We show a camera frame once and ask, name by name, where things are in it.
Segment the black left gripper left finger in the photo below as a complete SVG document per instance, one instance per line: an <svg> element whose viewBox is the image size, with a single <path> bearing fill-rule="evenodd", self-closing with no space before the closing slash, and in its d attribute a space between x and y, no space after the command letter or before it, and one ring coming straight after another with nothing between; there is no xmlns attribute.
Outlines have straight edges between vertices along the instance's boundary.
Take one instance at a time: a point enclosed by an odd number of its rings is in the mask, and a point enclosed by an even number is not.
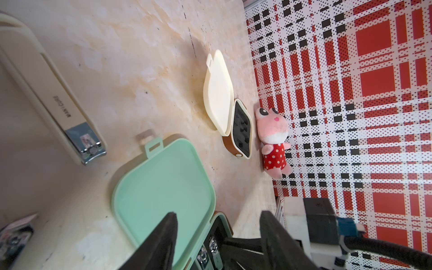
<svg viewBox="0 0 432 270"><path fill-rule="evenodd" d="M177 215L169 212L120 270L172 269L178 232Z"/></svg>

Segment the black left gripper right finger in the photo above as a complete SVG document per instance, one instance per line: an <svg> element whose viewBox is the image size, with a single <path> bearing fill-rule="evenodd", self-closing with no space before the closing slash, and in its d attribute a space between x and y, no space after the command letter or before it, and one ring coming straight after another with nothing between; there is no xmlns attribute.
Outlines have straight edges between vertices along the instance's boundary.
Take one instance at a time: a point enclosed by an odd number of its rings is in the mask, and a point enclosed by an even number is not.
<svg viewBox="0 0 432 270"><path fill-rule="evenodd" d="M263 211L260 219L261 247L267 270L316 270L281 223L270 211Z"/></svg>

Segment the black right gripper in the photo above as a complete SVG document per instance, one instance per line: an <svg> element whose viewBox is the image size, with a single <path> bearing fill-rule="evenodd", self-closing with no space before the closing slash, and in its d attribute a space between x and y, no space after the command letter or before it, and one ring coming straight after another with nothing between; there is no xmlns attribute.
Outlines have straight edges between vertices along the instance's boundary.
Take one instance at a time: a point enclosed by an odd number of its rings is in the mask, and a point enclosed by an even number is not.
<svg viewBox="0 0 432 270"><path fill-rule="evenodd" d="M285 197L283 222L306 256L322 270L344 270L350 249L345 237L366 233L352 218L340 218L328 198ZM220 248L225 270L264 270L261 238L224 239Z"/></svg>

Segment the mint green manicure case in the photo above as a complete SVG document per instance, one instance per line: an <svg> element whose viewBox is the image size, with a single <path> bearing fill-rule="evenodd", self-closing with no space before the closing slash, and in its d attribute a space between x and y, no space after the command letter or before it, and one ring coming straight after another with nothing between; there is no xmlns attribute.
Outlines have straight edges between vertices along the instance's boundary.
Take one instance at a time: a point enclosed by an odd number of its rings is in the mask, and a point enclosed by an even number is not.
<svg viewBox="0 0 432 270"><path fill-rule="evenodd" d="M168 145L156 138L145 145L145 153L146 160L113 191L115 219L137 250L166 214L174 212L178 232L171 270L201 270L196 258L202 245L207 270L214 270L209 239L216 238L221 252L224 239L233 233L227 217L216 211L216 193L196 149L185 138Z"/></svg>

